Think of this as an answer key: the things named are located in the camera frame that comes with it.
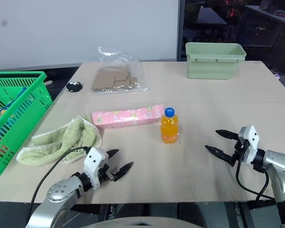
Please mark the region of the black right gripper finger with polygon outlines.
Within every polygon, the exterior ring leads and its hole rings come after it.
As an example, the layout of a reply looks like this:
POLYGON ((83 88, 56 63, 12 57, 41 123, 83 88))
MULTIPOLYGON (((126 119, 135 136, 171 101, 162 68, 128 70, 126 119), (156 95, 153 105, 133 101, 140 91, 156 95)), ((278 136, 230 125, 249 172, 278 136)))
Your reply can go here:
POLYGON ((238 134, 237 133, 233 133, 227 130, 216 130, 215 131, 217 134, 219 134, 220 136, 226 138, 226 139, 231 139, 231 140, 235 140, 238 141, 238 134))
POLYGON ((217 158, 219 158, 219 159, 221 159, 227 163, 230 163, 232 157, 230 155, 225 154, 222 150, 220 150, 216 147, 208 146, 208 145, 205 145, 205 148, 215 157, 217 157, 217 158))

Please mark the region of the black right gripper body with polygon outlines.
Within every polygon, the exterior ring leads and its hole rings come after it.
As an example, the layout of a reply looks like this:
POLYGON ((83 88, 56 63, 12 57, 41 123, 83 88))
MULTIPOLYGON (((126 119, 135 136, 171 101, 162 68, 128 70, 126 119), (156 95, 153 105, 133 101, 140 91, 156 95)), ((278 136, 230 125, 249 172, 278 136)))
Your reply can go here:
POLYGON ((234 148, 235 148, 234 154, 232 155, 231 160, 229 162, 230 166, 234 166, 236 162, 238 163, 242 162, 243 156, 247 151, 247 139, 245 139, 243 142, 238 140, 234 148))

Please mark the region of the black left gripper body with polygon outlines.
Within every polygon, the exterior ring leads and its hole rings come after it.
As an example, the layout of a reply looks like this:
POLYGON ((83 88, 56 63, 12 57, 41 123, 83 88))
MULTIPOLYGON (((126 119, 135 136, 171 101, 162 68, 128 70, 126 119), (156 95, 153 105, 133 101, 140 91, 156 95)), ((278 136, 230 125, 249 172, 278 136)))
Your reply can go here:
POLYGON ((106 160, 101 161, 99 170, 97 171, 97 177, 99 184, 102 184, 106 181, 117 181, 116 175, 109 171, 109 166, 106 164, 106 160))

